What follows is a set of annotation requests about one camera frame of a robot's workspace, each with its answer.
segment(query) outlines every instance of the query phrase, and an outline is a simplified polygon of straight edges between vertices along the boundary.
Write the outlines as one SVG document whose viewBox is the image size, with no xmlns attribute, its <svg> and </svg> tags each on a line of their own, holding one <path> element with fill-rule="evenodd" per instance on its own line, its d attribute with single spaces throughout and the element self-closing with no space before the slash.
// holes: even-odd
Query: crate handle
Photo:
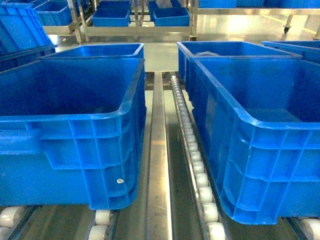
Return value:
<svg viewBox="0 0 320 240">
<path fill-rule="evenodd" d="M 39 131 L 0 129 L 0 155 L 28 155 L 41 152 Z"/>
</svg>

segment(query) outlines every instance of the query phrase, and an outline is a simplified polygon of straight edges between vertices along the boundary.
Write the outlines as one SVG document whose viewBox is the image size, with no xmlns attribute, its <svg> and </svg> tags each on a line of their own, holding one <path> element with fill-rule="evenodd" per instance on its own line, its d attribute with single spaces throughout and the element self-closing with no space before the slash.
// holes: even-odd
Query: roller conveyor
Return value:
<svg viewBox="0 0 320 240">
<path fill-rule="evenodd" d="M 2 240 L 318 239 L 298 218 L 242 225 L 226 216 L 180 82 L 176 72 L 147 73 L 139 192 L 131 206 L 115 211 L 23 206 Z"/>
</svg>

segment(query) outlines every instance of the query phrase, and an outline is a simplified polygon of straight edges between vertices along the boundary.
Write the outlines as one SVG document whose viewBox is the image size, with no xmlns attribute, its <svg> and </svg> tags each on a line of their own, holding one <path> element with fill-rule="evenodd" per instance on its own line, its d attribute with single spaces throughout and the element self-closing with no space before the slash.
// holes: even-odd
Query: floor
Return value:
<svg viewBox="0 0 320 240">
<path fill-rule="evenodd" d="M 247 41 L 260 44 L 272 40 L 312 40 L 320 26 L 320 16 L 294 16 L 292 28 L 284 34 L 288 16 L 245 16 L 245 15 L 200 15 L 197 31 L 199 41 Z M 50 35 L 58 51 L 78 46 L 76 38 Z M 177 71 L 178 48 L 176 42 L 187 41 L 187 37 L 159 36 L 140 37 L 145 43 L 145 69 L 153 71 Z M 91 37 L 89 44 L 131 43 L 133 37 Z"/>
</svg>

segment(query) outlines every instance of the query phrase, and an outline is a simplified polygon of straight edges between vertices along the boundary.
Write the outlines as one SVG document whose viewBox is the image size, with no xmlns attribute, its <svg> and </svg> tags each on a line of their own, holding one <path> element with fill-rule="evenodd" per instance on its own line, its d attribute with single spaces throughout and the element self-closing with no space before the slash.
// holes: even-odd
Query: blue bin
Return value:
<svg viewBox="0 0 320 240">
<path fill-rule="evenodd" d="M 179 2 L 179 0 L 170 0 L 171 5 L 173 8 L 181 8 L 181 3 Z"/>
<path fill-rule="evenodd" d="M 101 1 L 96 9 L 130 9 L 130 1 Z"/>
<path fill-rule="evenodd" d="M 193 115 L 226 214 L 248 225 L 319 217 L 320 65 L 197 59 Z"/>
<path fill-rule="evenodd" d="M 130 205 L 146 117 L 143 65 L 42 59 L 1 72 L 0 205 Z"/>
<path fill-rule="evenodd" d="M 45 3 L 45 0 L 6 0 L 4 4 L 31 4 L 32 8 L 36 8 L 39 5 Z"/>
<path fill-rule="evenodd" d="M 188 27 L 190 15 L 185 7 L 158 8 L 153 12 L 157 27 Z"/>
<path fill-rule="evenodd" d="M 264 5 L 268 8 L 318 9 L 320 0 L 265 0 Z"/>
<path fill-rule="evenodd" d="M 96 27 L 128 27 L 130 12 L 130 9 L 97 9 L 92 16 L 93 25 Z"/>
<path fill-rule="evenodd" d="M 254 59 L 257 56 L 275 59 L 302 59 L 302 56 L 297 54 L 241 41 L 185 41 L 178 42 L 177 46 L 179 74 L 185 84 L 185 90 L 188 92 L 191 102 L 195 94 L 195 59 L 225 58 L 227 56 L 244 59 Z"/>
<path fill-rule="evenodd" d="M 148 9 L 150 14 L 150 20 L 155 21 L 154 12 L 155 9 L 159 9 L 159 6 L 156 1 L 149 1 L 148 2 Z"/>
<path fill-rule="evenodd" d="M 320 64 L 320 41 L 263 41 L 263 45 L 303 56 L 303 60 Z"/>
<path fill-rule="evenodd" d="M 245 8 L 245 7 L 262 7 L 265 3 L 265 0 L 236 0 L 236 6 Z"/>
<path fill-rule="evenodd" d="M 67 26 L 72 22 L 67 1 L 47 1 L 35 10 L 43 26 Z"/>
<path fill-rule="evenodd" d="M 0 5 L 0 56 L 52 45 L 32 8 Z"/>
<path fill-rule="evenodd" d="M 200 0 L 201 9 L 234 9 L 237 0 Z"/>
<path fill-rule="evenodd" d="M 119 56 L 126 58 L 144 58 L 144 44 L 106 44 L 106 45 L 85 45 L 73 49 L 61 51 L 55 54 L 46 55 L 45 58 L 101 58 Z"/>
<path fill-rule="evenodd" d="M 34 62 L 42 56 L 54 54 L 56 47 L 57 45 L 52 44 L 0 55 L 0 72 Z"/>
</svg>

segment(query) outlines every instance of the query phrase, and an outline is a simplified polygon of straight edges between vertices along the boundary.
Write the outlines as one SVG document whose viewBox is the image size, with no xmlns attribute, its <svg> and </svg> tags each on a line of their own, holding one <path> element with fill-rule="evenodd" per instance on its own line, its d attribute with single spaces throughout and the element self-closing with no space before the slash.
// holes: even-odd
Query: plastic bag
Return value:
<svg viewBox="0 0 320 240">
<path fill-rule="evenodd" d="M 204 52 L 197 52 L 195 56 L 196 57 L 214 57 L 214 56 L 219 56 L 219 54 L 210 52 L 210 51 L 204 51 Z"/>
</svg>

